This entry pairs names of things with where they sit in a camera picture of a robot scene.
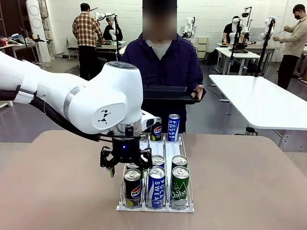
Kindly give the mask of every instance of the white t-shirt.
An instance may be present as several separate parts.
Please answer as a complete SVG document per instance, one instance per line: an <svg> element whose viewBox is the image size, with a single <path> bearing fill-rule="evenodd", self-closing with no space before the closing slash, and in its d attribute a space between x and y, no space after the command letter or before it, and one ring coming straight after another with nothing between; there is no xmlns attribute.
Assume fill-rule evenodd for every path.
<svg viewBox="0 0 307 230"><path fill-rule="evenodd" d="M149 47L153 48L155 54L157 55L159 60L161 60L164 54L167 52L168 48L170 47L172 40L163 45L157 45L155 43L152 43L150 40L146 40L146 43Z"/></svg>

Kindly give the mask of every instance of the blue can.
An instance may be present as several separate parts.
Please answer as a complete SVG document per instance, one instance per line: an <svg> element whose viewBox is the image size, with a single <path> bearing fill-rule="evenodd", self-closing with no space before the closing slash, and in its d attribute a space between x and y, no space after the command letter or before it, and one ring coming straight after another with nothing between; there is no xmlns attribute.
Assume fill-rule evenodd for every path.
<svg viewBox="0 0 307 230"><path fill-rule="evenodd" d="M165 170L154 166L148 172L148 206L152 209L163 208L165 190Z"/></svg>
<svg viewBox="0 0 307 230"><path fill-rule="evenodd" d="M179 130L179 115L171 114L168 120L168 141L177 141L178 140L178 130Z"/></svg>
<svg viewBox="0 0 307 230"><path fill-rule="evenodd" d="M164 168L164 166L165 166L165 159L164 159L163 156L153 155L152 159L153 159L153 166L160 166L160 167Z"/></svg>

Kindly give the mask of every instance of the can lid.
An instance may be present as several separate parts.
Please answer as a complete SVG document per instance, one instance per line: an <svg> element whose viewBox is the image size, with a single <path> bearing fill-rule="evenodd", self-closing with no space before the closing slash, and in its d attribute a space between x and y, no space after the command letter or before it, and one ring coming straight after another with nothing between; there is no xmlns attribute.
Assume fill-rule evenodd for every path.
<svg viewBox="0 0 307 230"><path fill-rule="evenodd" d="M127 167L130 169L138 169L138 166L134 163L127 164Z"/></svg>
<svg viewBox="0 0 307 230"><path fill-rule="evenodd" d="M141 177L141 172L137 169L128 169L125 171L124 178L127 181L137 181Z"/></svg>
<svg viewBox="0 0 307 230"><path fill-rule="evenodd" d="M190 172L184 166L177 166L173 169L173 175L178 179L186 179L190 176Z"/></svg>
<svg viewBox="0 0 307 230"><path fill-rule="evenodd" d="M152 159L153 159L153 165L161 165L165 163L164 157L160 155L153 155Z"/></svg>
<svg viewBox="0 0 307 230"><path fill-rule="evenodd" d="M170 114L168 117L169 117L169 118L172 118L172 119L178 119L178 118L180 118L180 116L179 116L178 114Z"/></svg>
<svg viewBox="0 0 307 230"><path fill-rule="evenodd" d="M174 156L172 162L176 165L186 165L188 163L188 159L184 156Z"/></svg>
<svg viewBox="0 0 307 230"><path fill-rule="evenodd" d="M165 170L160 166L154 166L149 170L149 175L154 179L162 179L165 177Z"/></svg>

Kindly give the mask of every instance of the can dispenser rack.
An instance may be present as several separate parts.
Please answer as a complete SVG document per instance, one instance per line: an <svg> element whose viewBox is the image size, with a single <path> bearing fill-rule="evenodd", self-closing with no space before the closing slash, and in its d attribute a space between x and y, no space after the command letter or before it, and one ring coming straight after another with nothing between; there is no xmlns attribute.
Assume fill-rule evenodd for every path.
<svg viewBox="0 0 307 230"><path fill-rule="evenodd" d="M162 141L150 141L150 135L148 135L147 141L140 141L140 148L143 150L145 148L152 148L152 155L161 155L165 158L165 194L163 200L163 207L160 209L149 208L148 201L148 171L144 172L144 177L142 179L142 191L141 191L141 203L138 207L128 207L126 206L125 199L125 183L124 183L124 173L126 171L126 165L123 171L123 176L120 185L120 199L117 206L117 211L147 211L147 212L185 212L193 213L194 212L194 203L193 203L193 187L191 181L191 175L189 179L189 185L187 188L187 199L186 199L186 208L185 209L173 209L170 205L170 189L171 189L171 165L172 158L176 155L186 156L186 151L184 148L183 137L180 134L178 136L178 141L169 142L166 141L164 135Z"/></svg>

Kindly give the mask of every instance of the black pants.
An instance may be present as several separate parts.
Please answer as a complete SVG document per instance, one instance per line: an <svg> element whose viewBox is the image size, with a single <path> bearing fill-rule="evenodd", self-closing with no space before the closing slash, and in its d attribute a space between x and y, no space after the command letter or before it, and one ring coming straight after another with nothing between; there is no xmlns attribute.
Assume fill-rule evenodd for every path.
<svg viewBox="0 0 307 230"><path fill-rule="evenodd" d="M80 77L89 81L101 72L96 48L79 46Z"/></svg>
<svg viewBox="0 0 307 230"><path fill-rule="evenodd" d="M278 71L278 86L287 90L299 57L284 55Z"/></svg>

